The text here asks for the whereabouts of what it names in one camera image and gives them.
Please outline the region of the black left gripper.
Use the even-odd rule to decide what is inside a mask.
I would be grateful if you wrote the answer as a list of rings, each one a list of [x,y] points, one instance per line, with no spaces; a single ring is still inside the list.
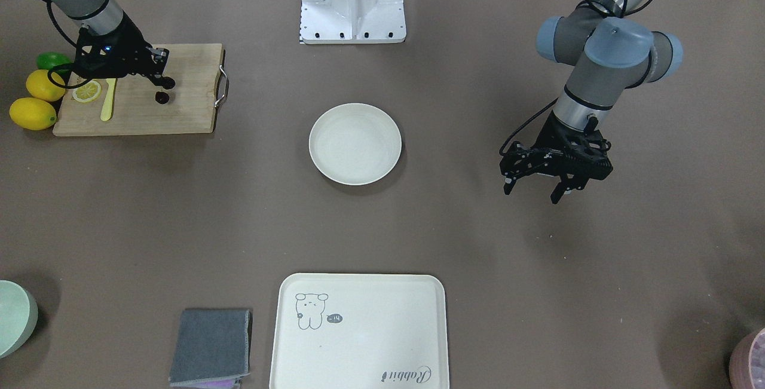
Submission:
[[[503,192],[510,195],[519,179],[540,172],[547,164],[549,152],[553,159],[552,176],[561,176],[550,195],[552,204],[558,204],[564,195],[584,189],[587,179],[602,181],[609,176],[614,170],[608,157],[610,147],[610,142],[598,128],[574,130],[555,114],[550,114],[537,136],[535,149],[514,141],[501,152],[500,172],[505,177]]]

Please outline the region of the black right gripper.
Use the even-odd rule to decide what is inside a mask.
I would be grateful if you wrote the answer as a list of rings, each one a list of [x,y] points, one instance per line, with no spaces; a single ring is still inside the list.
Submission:
[[[122,19],[115,30],[104,35],[94,35],[87,25],[80,26],[72,71],[90,79],[140,74],[162,87],[168,59],[168,49],[150,48],[134,22]]]

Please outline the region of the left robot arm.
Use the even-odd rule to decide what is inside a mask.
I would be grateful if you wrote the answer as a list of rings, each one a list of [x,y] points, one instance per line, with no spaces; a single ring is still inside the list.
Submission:
[[[522,177],[557,177],[551,202],[613,171],[601,125],[624,90],[673,74],[684,49],[672,34],[648,30],[629,16],[653,0],[582,0],[566,17],[547,19],[536,37],[544,59],[571,65],[562,92],[542,110],[547,118],[532,146],[510,135],[500,148],[504,193]]]

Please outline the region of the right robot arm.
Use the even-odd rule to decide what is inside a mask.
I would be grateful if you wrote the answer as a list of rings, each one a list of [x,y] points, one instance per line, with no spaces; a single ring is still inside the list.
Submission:
[[[144,76],[166,90],[175,81],[164,76],[169,50],[148,43],[117,0],[42,0],[54,23],[52,6],[60,8],[79,25],[72,63],[55,66],[53,71],[70,71],[82,79]]]

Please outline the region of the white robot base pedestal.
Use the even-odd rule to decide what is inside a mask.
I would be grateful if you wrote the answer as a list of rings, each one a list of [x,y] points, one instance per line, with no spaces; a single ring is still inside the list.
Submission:
[[[404,0],[301,0],[303,44],[397,44],[405,41]]]

